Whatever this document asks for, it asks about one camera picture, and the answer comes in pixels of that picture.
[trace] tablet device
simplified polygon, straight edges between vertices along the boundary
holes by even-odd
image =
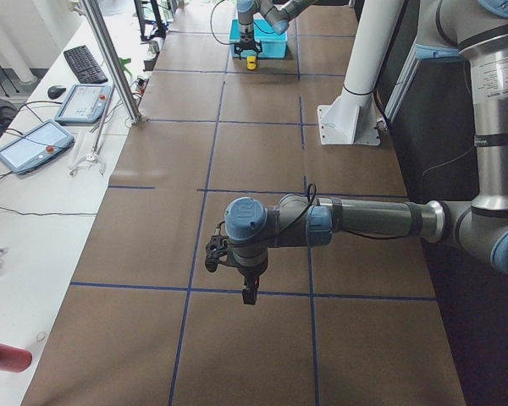
[[[94,124],[102,116],[110,92],[107,85],[74,85],[55,121],[62,125]]]
[[[14,173],[23,175],[52,161],[73,144],[72,134],[47,120],[0,148],[0,161]]]

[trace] black wall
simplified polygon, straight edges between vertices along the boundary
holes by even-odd
[[[362,5],[356,2],[357,14]],[[418,10],[419,1],[410,0],[379,81],[383,104],[417,33]],[[470,200],[478,192],[474,151],[425,172],[472,147],[469,80],[467,63],[422,63],[391,126],[415,202]],[[423,248],[467,404],[508,405],[508,277],[452,248]]]

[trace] label on robot arm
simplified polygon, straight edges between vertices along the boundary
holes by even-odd
[[[508,97],[508,57],[471,68],[474,104]]]

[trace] tile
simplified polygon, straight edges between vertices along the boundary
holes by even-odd
[[[298,80],[287,74],[228,74],[220,119],[299,123]]]
[[[201,208],[191,190],[108,189],[72,280],[188,286]]]
[[[305,127],[305,169],[318,193],[405,196],[391,138],[380,146],[322,145],[318,127]]]
[[[173,23],[169,26],[170,31],[177,32],[211,32],[211,12],[215,4],[190,3],[177,8]],[[214,10],[213,31],[219,33],[218,38],[222,42],[229,40],[231,20],[236,18],[236,7],[232,2],[222,2]]]
[[[184,305],[182,292],[71,286],[22,404],[165,404]]]
[[[221,123],[211,189],[302,192],[298,125]]]
[[[246,68],[244,58],[231,58],[228,64],[229,72],[243,72],[250,74],[295,74],[297,75],[297,38],[288,37],[288,45],[284,58],[267,58],[257,60],[257,69],[250,71]]]
[[[297,18],[297,28],[300,36],[354,36],[357,19],[348,5],[309,7]]]
[[[309,298],[192,294],[174,406],[314,404]]]
[[[321,405],[465,405],[432,302],[316,299]]]
[[[374,241],[337,233],[312,249],[317,294],[434,297],[419,239]]]
[[[300,36],[300,73],[346,74],[353,45],[353,38]]]
[[[153,72],[140,104],[149,119],[215,121],[224,74]]]
[[[169,32],[155,69],[223,72],[229,48],[209,34]]]
[[[204,188],[215,127],[215,123],[139,123],[130,130],[109,184]]]
[[[209,193],[203,212],[203,225],[197,251],[193,286],[210,289],[243,289],[243,277],[235,268],[219,266],[210,273],[204,266],[205,245],[214,234],[216,225],[223,221],[229,203],[249,196],[265,206],[276,206],[280,195]],[[269,249],[269,266],[260,279],[260,291],[309,293],[308,252],[306,248]]]
[[[318,106],[331,105],[342,92],[345,78],[339,76],[302,76],[299,84],[303,123],[318,125]]]

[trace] yellow object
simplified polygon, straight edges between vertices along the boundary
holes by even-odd
[[[254,55],[246,57],[246,68],[248,70],[256,70],[256,57]]]

